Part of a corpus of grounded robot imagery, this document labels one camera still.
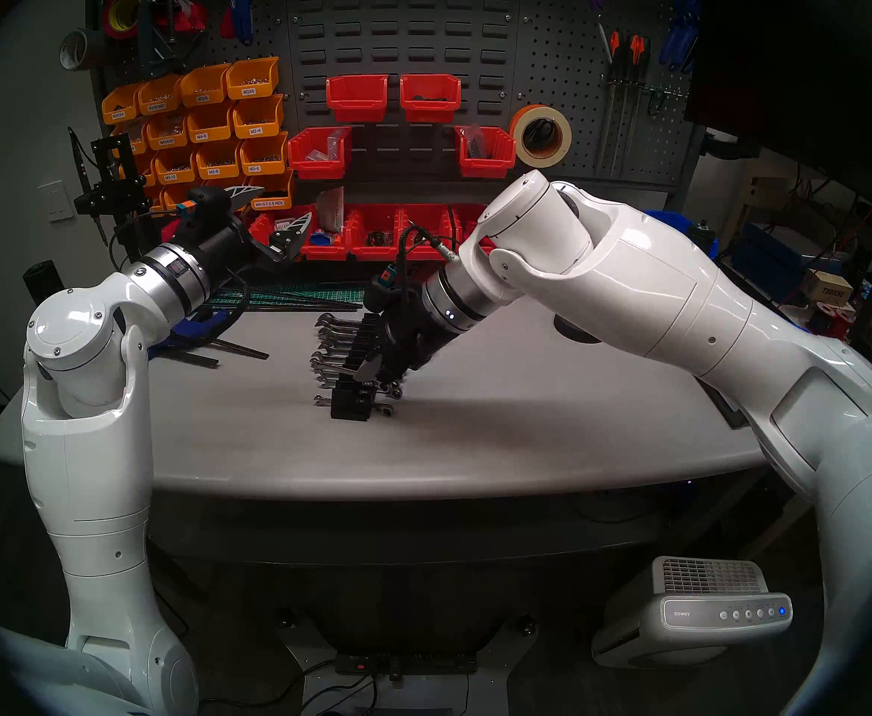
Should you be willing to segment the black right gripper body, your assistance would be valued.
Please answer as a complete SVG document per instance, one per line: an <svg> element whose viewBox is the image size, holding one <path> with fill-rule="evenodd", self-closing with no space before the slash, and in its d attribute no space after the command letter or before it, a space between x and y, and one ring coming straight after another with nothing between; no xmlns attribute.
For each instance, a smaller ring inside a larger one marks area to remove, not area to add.
<svg viewBox="0 0 872 716"><path fill-rule="evenodd" d="M424 292L410 289L407 300L396 298L379 317L374 349L384 354L379 377L385 377L386 356L407 356L414 360L409 370L420 370L446 345L446 329L426 307Z"/></svg>

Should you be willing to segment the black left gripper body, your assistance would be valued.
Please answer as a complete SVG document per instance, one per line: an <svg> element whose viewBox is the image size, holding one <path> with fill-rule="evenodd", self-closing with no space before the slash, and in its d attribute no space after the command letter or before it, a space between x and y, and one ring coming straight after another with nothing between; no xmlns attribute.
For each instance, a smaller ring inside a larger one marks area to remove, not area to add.
<svg viewBox="0 0 872 716"><path fill-rule="evenodd" d="M191 252L209 280L227 280L250 270L275 275L296 261L296 234L276 231L262 244L233 216L194 219Z"/></svg>

